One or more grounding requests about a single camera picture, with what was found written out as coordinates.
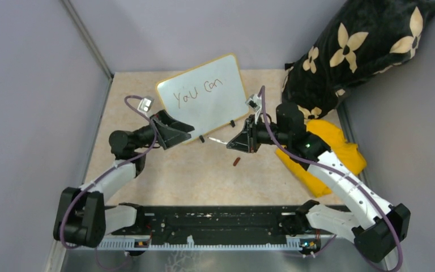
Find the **red marker cap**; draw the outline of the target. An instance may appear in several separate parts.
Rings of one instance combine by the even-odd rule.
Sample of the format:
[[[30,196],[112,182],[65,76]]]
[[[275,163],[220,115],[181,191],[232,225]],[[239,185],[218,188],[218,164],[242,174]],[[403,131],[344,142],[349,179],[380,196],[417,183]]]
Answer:
[[[240,157],[237,157],[235,160],[234,160],[234,162],[233,162],[233,166],[235,167],[237,164],[238,164],[238,162],[241,160],[241,158]]]

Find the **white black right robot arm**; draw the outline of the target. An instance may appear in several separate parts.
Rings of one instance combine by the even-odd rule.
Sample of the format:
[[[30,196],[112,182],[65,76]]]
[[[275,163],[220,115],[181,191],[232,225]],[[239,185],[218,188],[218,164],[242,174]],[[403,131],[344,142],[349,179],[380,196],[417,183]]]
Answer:
[[[402,241],[407,236],[410,210],[402,203],[391,204],[359,180],[328,143],[306,128],[304,115],[296,104],[279,104],[275,109],[275,122],[267,119],[263,103],[248,100],[247,105],[254,113],[227,143],[227,148],[251,154],[261,145],[276,146],[322,181],[348,209],[338,211],[317,201],[308,201],[296,214],[298,230],[312,233],[320,229],[346,239],[372,263],[381,262],[396,251],[397,265],[402,265]]]

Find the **white marker pen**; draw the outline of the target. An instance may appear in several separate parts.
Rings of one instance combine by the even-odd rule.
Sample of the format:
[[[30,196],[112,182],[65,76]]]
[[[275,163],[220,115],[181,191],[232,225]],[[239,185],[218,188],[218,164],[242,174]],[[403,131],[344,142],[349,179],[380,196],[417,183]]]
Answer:
[[[228,144],[228,142],[222,141],[222,140],[217,139],[217,138],[208,137],[208,139],[209,139],[209,140],[212,140],[212,141],[215,141],[215,142],[217,142],[217,143],[221,143],[221,144],[223,144],[223,145],[227,145],[227,144]]]

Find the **yellow framed whiteboard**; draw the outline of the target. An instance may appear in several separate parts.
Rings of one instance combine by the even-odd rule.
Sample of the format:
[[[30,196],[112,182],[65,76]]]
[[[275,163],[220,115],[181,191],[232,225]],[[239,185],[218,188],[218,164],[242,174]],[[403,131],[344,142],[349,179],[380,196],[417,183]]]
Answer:
[[[190,141],[225,127],[250,108],[235,54],[229,53],[188,69],[155,86],[168,114],[191,125]]]

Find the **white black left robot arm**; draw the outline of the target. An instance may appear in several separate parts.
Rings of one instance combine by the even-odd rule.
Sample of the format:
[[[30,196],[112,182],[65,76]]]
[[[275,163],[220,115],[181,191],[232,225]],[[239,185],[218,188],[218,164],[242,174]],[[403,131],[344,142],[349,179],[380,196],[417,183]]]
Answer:
[[[67,249],[96,248],[103,238],[126,228],[138,235],[147,227],[145,216],[130,204],[107,206],[124,185],[144,170],[146,155],[155,146],[167,150],[191,138],[194,126],[161,110],[134,131],[115,130],[108,139],[113,164],[98,178],[77,188],[65,188],[59,199],[53,238]]]

